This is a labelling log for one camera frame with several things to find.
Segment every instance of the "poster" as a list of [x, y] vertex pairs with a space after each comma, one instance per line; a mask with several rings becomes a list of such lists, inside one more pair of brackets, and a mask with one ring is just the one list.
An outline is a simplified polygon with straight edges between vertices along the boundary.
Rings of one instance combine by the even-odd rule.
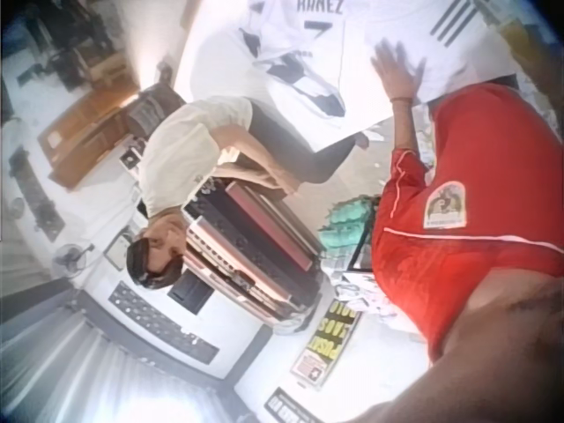
[[360, 313], [333, 300], [314, 336], [292, 367], [292, 373], [314, 388], [321, 388], [353, 333]]
[[278, 423], [322, 423], [281, 388], [274, 391], [264, 408]]

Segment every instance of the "man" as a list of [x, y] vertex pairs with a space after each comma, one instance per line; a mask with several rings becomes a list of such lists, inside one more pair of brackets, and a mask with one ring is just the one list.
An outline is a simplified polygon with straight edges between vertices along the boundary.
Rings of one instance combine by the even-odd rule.
[[[313, 153], [245, 98], [212, 97], [181, 107], [151, 135], [139, 165], [149, 226], [128, 248], [131, 278], [159, 289], [180, 277], [187, 229], [182, 207], [210, 176], [292, 194], [302, 182], [327, 181], [352, 148], [366, 142], [356, 134]], [[236, 165], [240, 153], [262, 170]]]
[[466, 87], [433, 110], [437, 166], [426, 186], [412, 119], [417, 79], [400, 49], [378, 47], [373, 65], [395, 121], [375, 279], [427, 338], [434, 365], [355, 422], [564, 421], [558, 138], [511, 89]]

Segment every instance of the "red jersey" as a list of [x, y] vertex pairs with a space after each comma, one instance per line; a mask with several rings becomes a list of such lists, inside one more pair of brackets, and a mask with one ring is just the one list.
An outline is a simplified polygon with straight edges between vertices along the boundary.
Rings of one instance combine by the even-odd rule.
[[418, 326], [432, 360], [493, 267], [564, 275], [564, 151], [517, 93], [473, 85], [435, 111], [437, 167], [395, 150], [375, 222], [381, 289]]

